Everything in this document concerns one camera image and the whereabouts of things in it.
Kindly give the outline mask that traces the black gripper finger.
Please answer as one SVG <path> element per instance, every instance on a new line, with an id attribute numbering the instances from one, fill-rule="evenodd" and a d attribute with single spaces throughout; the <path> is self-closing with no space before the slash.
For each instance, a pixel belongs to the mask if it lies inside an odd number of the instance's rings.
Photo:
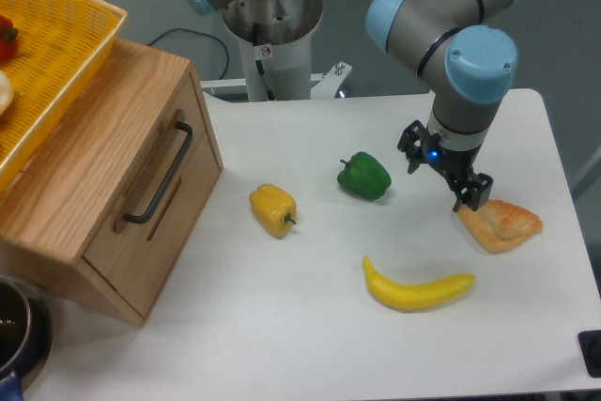
<path id="1" fill-rule="evenodd" d="M 494 179 L 484 173 L 470 172 L 467 177 L 459 179 L 452 184 L 455 193 L 453 212 L 458 212 L 461 207 L 477 211 L 488 200 Z"/>
<path id="2" fill-rule="evenodd" d="M 413 174 L 422 164 L 427 164 L 428 131 L 419 120 L 410 123 L 402 132 L 397 149 L 408 161 L 408 173 Z"/>

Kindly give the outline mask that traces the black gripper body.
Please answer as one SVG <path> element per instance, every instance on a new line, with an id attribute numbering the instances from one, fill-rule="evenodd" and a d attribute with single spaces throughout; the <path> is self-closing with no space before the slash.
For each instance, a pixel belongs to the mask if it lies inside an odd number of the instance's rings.
<path id="1" fill-rule="evenodd" d="M 441 145 L 441 136 L 438 133 L 426 133 L 422 141 L 424 161 L 428 163 L 441 176 L 453 183 L 467 182 L 473 174 L 473 163 L 480 147 L 469 150 L 451 150 Z"/>

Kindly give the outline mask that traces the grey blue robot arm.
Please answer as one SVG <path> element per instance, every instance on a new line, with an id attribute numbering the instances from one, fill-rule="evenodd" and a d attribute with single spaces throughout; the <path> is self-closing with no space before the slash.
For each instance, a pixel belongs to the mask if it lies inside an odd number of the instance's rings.
<path id="1" fill-rule="evenodd" d="M 238 39 L 249 100 L 310 96 L 310 43 L 322 0 L 186 0 L 199 15 L 220 13 Z M 511 88 L 516 45 L 486 20 L 517 0 L 373 0 L 368 36 L 434 93 L 426 123 L 414 122 L 398 147 L 410 170 L 426 164 L 472 210 L 487 201 L 493 180 L 475 158 Z"/>

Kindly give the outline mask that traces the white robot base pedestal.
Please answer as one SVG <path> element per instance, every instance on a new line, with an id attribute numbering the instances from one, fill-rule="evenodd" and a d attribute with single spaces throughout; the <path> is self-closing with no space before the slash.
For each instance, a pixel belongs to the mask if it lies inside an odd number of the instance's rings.
<path id="1" fill-rule="evenodd" d="M 222 9 L 249 101 L 310 98 L 312 35 L 322 15 L 322 0 L 236 0 Z"/>

